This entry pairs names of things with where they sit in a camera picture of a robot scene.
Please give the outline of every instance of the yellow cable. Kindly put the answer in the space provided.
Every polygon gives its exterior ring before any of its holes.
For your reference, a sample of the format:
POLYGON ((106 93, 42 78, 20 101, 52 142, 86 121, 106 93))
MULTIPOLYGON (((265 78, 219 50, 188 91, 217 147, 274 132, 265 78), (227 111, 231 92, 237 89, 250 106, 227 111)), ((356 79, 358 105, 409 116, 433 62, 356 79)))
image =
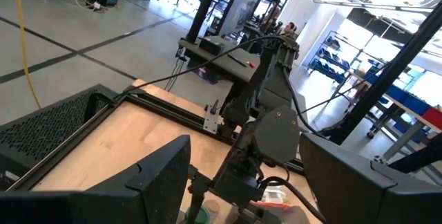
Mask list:
POLYGON ((35 93, 34 87, 32 86, 32 81, 29 76, 28 70, 28 56, 26 54, 26 41, 25 41, 25 24, 23 20, 23 9, 21 7, 21 0, 15 0, 17 3, 17 13, 19 15, 19 24, 20 24, 20 36, 21 36, 21 54, 23 55, 23 69, 25 70, 26 80, 28 81, 29 89, 34 97, 35 103, 39 109, 41 109, 40 101, 35 93))

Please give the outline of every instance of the workbench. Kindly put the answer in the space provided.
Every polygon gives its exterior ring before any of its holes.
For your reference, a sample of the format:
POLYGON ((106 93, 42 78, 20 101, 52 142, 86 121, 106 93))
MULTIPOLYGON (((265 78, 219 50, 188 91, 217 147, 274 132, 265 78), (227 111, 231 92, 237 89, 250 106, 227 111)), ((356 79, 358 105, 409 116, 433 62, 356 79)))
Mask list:
MULTIPOLYGON (((365 85, 372 86, 372 84, 370 82, 365 81, 365 79, 362 78, 361 76, 355 74, 352 71, 348 71, 348 72, 349 72, 348 76, 344 79, 344 81, 342 83, 339 84, 338 87, 336 87, 336 90, 333 92, 333 95, 331 97, 334 97, 335 95, 337 95, 339 93, 339 90, 346 83, 346 81, 352 76, 355 77, 360 82, 364 81, 365 85)), ((402 103, 395 100, 393 97, 390 97, 388 94, 384 94, 384 97, 386 97, 388 100, 392 101, 393 104, 396 105, 398 108, 403 109, 406 113, 415 117, 416 122, 403 135, 401 135, 400 138, 398 138, 398 140, 381 156, 382 159, 389 160, 391 157, 393 157, 425 126, 431 128, 433 131, 436 131, 437 133, 441 132, 441 130, 438 127, 436 127, 432 123, 428 122, 422 116, 413 112, 411 109, 407 108, 402 103)), ((385 122, 375 122, 374 126, 381 128, 382 125, 384 125, 384 124, 386 124, 386 123, 385 122)))
MULTIPOLYGON (((212 39, 212 41, 217 41, 221 44, 224 44, 224 51, 236 47, 236 45, 221 38, 220 36, 213 36, 210 38, 212 39)), ((184 55, 196 62, 196 64, 202 64, 215 57, 215 55, 202 50, 200 48, 199 41, 197 41, 196 44, 192 44, 185 39, 181 39, 179 40, 178 45, 186 49, 184 55)), ((207 69, 209 69, 210 71, 213 71, 214 73, 222 76, 224 79, 233 82, 233 85, 224 100, 221 112, 224 109, 225 104, 229 103, 232 99, 236 98, 239 93, 241 93, 243 88, 249 83, 252 75, 255 73, 257 67, 260 64, 259 55, 252 55, 242 48, 238 48, 230 52, 230 55, 246 62, 253 62, 255 64, 255 67, 252 68, 250 66, 241 66, 235 60, 231 59, 228 55, 224 55, 206 65, 207 69)))
MULTIPOLYGON (((133 85, 144 83, 137 80, 133 85)), ((204 117, 201 106, 191 103, 156 86, 143 88, 148 94, 204 117)), ((39 183, 33 191, 85 190, 117 174, 121 170, 141 160, 151 152, 172 141, 176 137, 191 136, 191 164, 203 174, 213 177, 222 164, 230 146, 184 127, 153 112, 129 102, 123 102, 100 125, 90 132, 70 153, 67 154, 39 183)), ((284 169, 261 166, 265 176, 286 177, 284 169)), ((314 203, 306 179, 290 173, 290 183, 307 199, 314 203)), ((298 205, 306 213, 310 223, 319 223, 302 203, 286 188, 289 205, 298 205)), ((211 193, 206 199, 216 200, 220 213, 215 223, 224 223, 230 204, 211 193)), ((191 195, 185 191, 181 210, 190 206, 191 195)))
MULTIPOLYGON (((243 37, 241 39, 241 44, 246 41, 255 39, 256 37, 262 37, 264 35, 264 33, 262 33, 259 28, 255 27, 252 23, 249 23, 249 22, 247 22, 244 25, 244 28, 242 29, 242 31, 243 31, 246 38, 243 37)), ((251 43, 251 44, 245 46, 243 49, 246 50, 247 52, 250 52, 251 48, 253 47, 253 44, 254 43, 251 43)))

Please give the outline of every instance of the perforated metal panel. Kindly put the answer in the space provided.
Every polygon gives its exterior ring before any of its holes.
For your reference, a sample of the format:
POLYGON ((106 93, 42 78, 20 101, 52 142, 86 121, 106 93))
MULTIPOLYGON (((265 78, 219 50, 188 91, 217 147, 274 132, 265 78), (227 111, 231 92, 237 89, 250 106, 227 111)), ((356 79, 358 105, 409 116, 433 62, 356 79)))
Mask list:
MULTIPOLYGON (((89 96, 109 92, 97 85, 42 110, 0 127, 0 156, 31 168, 46 157, 84 122, 89 96)), ((99 103, 97 110, 104 107, 99 103)))

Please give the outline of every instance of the concrete floor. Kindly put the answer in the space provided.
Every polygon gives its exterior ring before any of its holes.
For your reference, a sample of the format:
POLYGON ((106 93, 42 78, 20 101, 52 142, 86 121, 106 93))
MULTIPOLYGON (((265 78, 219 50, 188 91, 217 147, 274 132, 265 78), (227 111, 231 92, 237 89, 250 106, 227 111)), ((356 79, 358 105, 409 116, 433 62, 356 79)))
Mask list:
MULTIPOLYGON (((22 1, 30 71, 43 106, 96 84, 122 91, 134 78, 150 81, 170 75, 177 41, 187 34, 194 15, 156 0, 119 0, 118 8, 103 14, 79 9, 73 0, 22 1)), ((0 124, 5 124, 37 106, 23 76, 15 0, 0 0, 0 9, 0 124)), ((294 69, 291 80, 307 107, 329 98, 336 86, 305 68, 294 69)), ((189 73, 172 92, 204 106, 223 100, 230 85, 210 85, 189 73)), ((327 127, 342 118, 346 106, 345 99, 334 100, 310 111, 309 121, 314 128, 327 127)), ((368 158, 385 152, 392 141, 382 133, 368 140, 370 126, 363 120, 343 146, 368 158)), ((424 173, 418 176, 429 180, 424 173)))

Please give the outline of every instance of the wooden tabletop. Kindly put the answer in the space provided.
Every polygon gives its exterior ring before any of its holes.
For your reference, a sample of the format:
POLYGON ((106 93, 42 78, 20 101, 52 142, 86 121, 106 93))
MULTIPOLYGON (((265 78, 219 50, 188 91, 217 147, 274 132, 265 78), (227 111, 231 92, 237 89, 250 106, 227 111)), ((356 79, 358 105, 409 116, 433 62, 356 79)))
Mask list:
MULTIPOLYGON (((134 85, 143 83, 135 81, 134 85)), ((176 104, 196 115, 204 117, 204 109, 194 103, 149 85, 144 90, 170 103, 176 104)), ((197 131, 183 127, 130 103, 123 103, 108 116, 88 137, 73 149, 35 187, 35 191, 85 190, 119 173, 141 160, 151 152, 182 134, 191 136, 191 163, 203 174, 215 176, 230 146, 211 139, 197 131)), ((286 177, 284 169, 262 166, 265 176, 286 177)), ((290 173, 294 185, 314 205, 309 185, 303 176, 290 173)), ((304 210, 310 223, 319 223, 302 203, 286 188, 283 188, 290 205, 304 210)), ((220 205, 220 214, 215 223, 225 223, 231 206, 216 196, 207 193, 220 205)), ((181 209, 186 210, 191 195, 186 190, 181 209)))
MULTIPOLYGON (((349 71, 349 74, 356 77, 358 80, 363 81, 364 78, 362 78, 361 76, 355 74, 354 72, 349 71)), ((364 84, 368 85, 368 86, 372 86, 372 84, 368 81, 364 81, 364 84)), ((407 113, 413 115, 418 121, 422 122, 423 124, 425 124, 426 126, 428 126, 429 128, 433 129, 434 131, 436 131, 437 133, 440 133, 441 130, 436 127, 435 125, 433 125, 432 123, 428 122, 428 120, 424 119, 422 116, 420 116, 419 114, 415 113, 413 110, 409 109, 408 107, 404 106, 402 103, 398 102, 397 100, 395 100, 393 97, 390 97, 387 93, 384 93, 384 96, 386 98, 388 98, 389 100, 391 100, 393 103, 395 103, 395 105, 399 106, 400 108, 404 109, 407 113)))

